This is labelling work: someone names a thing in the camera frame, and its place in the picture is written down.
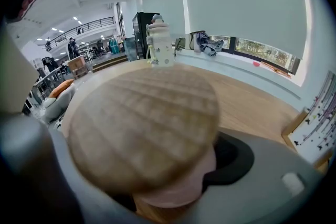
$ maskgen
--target orange cushion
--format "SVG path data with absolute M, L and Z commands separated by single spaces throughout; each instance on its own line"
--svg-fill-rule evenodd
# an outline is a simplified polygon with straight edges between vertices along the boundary
M 58 97 L 60 93 L 63 92 L 65 89 L 67 89 L 72 83 L 73 83 L 73 79 L 68 79 L 62 82 L 59 86 L 53 89 L 53 91 L 49 95 L 49 98 Z

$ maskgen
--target black refrigerator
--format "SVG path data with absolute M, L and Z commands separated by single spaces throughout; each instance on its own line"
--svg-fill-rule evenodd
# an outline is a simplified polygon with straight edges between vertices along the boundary
M 136 43 L 136 50 L 139 59 L 145 59 L 146 53 L 148 50 L 148 45 L 146 42 L 146 25 L 150 25 L 152 23 L 152 18 L 155 14 L 160 13 L 145 13 L 138 12 L 133 18 L 133 29 L 134 29 L 134 37 Z

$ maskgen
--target railing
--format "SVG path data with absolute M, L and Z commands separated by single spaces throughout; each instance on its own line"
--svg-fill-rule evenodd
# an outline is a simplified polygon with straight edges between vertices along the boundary
M 100 27 L 108 26 L 108 25 L 114 25 L 114 17 L 108 17 L 100 20 L 94 20 L 92 22 L 89 22 L 87 24 L 79 25 L 76 28 L 73 28 L 69 31 L 66 31 L 65 33 L 59 35 L 58 37 L 52 39 L 50 41 L 50 45 L 39 45 L 39 46 L 45 46 L 47 51 L 50 51 L 51 49 L 57 47 L 61 42 L 64 42 L 64 40 L 69 40 L 70 37 L 76 38 L 77 35 L 81 35 L 87 31 L 97 29 Z

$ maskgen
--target clothing pile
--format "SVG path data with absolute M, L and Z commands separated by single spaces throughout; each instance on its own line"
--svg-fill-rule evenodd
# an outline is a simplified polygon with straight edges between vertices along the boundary
M 216 56 L 216 52 L 222 51 L 224 44 L 224 41 L 221 39 L 210 39 L 206 32 L 197 33 L 196 42 L 200 50 L 209 56 Z

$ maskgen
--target pink fabric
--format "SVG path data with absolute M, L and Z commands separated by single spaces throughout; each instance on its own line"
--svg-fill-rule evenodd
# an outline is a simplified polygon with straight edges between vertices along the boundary
M 216 156 L 213 147 L 211 147 L 184 178 L 167 188 L 142 195 L 140 198 L 149 205 L 161 208 L 174 208 L 189 204 L 201 196 L 204 174 L 215 169 Z

